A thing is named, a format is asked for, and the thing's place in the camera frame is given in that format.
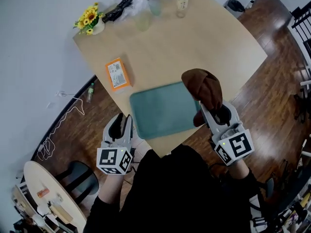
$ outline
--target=teal tray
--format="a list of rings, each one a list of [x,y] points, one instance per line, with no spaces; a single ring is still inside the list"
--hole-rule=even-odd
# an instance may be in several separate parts
[[[193,117],[200,109],[182,82],[134,93],[130,104],[138,136],[142,139],[195,128]]]

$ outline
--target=black clothing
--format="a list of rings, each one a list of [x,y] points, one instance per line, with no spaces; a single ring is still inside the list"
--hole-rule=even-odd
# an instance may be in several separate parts
[[[256,194],[261,202],[252,172],[242,180],[229,179],[224,187],[192,148],[180,145],[163,158],[150,150],[138,166],[122,210],[96,198],[84,232],[130,228],[250,232],[249,199]]]

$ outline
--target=stool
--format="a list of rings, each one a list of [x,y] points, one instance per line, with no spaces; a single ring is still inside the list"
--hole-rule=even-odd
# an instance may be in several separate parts
[[[66,171],[55,176],[58,181],[65,177],[69,182],[68,185],[64,186],[68,193],[74,189],[81,192],[80,196],[74,200],[77,204],[80,204],[87,195],[95,194],[99,189],[98,180],[93,170],[80,161],[70,162]]]

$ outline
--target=orange box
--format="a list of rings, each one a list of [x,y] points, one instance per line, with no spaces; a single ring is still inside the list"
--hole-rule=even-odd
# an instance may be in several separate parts
[[[106,64],[106,71],[113,91],[119,91],[131,86],[124,64],[120,58]]]

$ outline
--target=round table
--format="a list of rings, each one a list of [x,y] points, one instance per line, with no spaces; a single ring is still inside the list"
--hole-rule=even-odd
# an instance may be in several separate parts
[[[37,162],[28,161],[24,166],[24,177],[28,190],[37,205],[47,204],[48,201],[57,198],[57,195],[59,194],[63,199],[60,205],[73,218],[70,224],[77,228],[78,233],[83,232],[83,228],[86,224],[86,217],[82,213],[79,206],[75,203],[73,198],[53,177],[52,174],[50,174],[43,166],[41,166]],[[43,190],[44,188],[48,188],[50,192],[44,197],[39,198],[37,192]],[[58,225],[56,216],[47,215],[47,217],[53,223]]]

